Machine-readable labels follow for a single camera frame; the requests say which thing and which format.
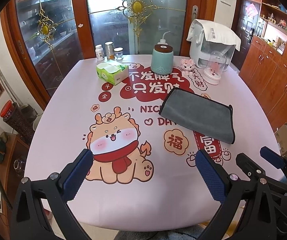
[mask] red jar lid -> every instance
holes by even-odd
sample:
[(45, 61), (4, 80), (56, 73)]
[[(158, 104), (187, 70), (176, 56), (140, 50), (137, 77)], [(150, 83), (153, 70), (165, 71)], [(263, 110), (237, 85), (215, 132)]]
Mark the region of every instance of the red jar lid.
[(5, 103), (5, 106), (2, 108), (0, 112), (1, 117), (5, 117), (5, 115), (8, 113), (9, 110), (13, 110), (14, 107), (12, 105), (12, 102), (9, 100), (7, 103)]

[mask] blue gripper pad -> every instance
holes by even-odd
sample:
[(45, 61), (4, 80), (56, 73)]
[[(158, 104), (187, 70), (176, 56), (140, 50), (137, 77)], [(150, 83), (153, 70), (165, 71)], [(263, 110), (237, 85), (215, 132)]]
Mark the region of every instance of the blue gripper pad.
[(196, 153), (195, 163), (213, 199), (223, 204), (229, 187), (227, 172), (221, 165), (215, 164), (205, 150)]
[(268, 161), (276, 169), (283, 169), (285, 167), (283, 157), (281, 157), (266, 146), (260, 149), (260, 156), (263, 157), (266, 161)]
[(83, 149), (74, 162), (68, 163), (62, 170), (58, 186), (61, 188), (61, 197), (65, 202), (74, 199), (92, 164), (92, 151)]

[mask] green tissue package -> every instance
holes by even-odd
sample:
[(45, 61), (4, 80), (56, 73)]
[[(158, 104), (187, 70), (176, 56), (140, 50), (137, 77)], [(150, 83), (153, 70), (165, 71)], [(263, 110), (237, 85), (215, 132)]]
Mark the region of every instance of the green tissue package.
[(129, 77), (129, 68), (117, 61), (107, 61), (96, 66), (98, 77), (114, 86)]

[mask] teal ceramic jar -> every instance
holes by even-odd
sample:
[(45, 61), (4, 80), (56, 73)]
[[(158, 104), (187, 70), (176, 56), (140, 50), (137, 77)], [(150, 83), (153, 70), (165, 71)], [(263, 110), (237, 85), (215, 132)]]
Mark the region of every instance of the teal ceramic jar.
[(172, 73), (174, 52), (171, 46), (157, 44), (153, 50), (151, 59), (151, 70), (158, 75), (169, 75)]

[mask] white wall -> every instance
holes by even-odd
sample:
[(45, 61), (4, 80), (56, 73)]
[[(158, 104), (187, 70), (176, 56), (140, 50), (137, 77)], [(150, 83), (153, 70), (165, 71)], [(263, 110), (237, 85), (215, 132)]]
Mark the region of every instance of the white wall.
[[(34, 100), (33, 96), (31, 95), (26, 85), (22, 81), (11, 59), (11, 56), (8, 51), (7, 45), (5, 43), (5, 38), (2, 32), (1, 22), (0, 22), (0, 69), (2, 73), (4, 74), (5, 78), (7, 79), (9, 85), (13, 89), (13, 91), (19, 97), (19, 99), (24, 104), (30, 104), (33, 108), (35, 108), (38, 114), (42, 113), (42, 109), (37, 104), (37, 102)], [(10, 97), (8, 96), (7, 92), (4, 91), (0, 97), (0, 111), (8, 100), (10, 100)], [(0, 127), (6, 132), (12, 131), (12, 128), (9, 125), (7, 125), (5, 122), (3, 122), (1, 117), (0, 117)]]
[(220, 0), (217, 0), (216, 13), (215, 13), (215, 22), (223, 24), (228, 28), (231, 28), (233, 24), (236, 1), (231, 0), (230, 5), (227, 5)]
[(273, 40), (276, 40), (277, 36), (280, 37), (281, 39), (283, 39), (284, 41), (287, 41), (287, 35), (286, 34), (282, 33), (278, 29), (274, 28), (274, 26), (267, 24), (264, 38), (273, 41)]

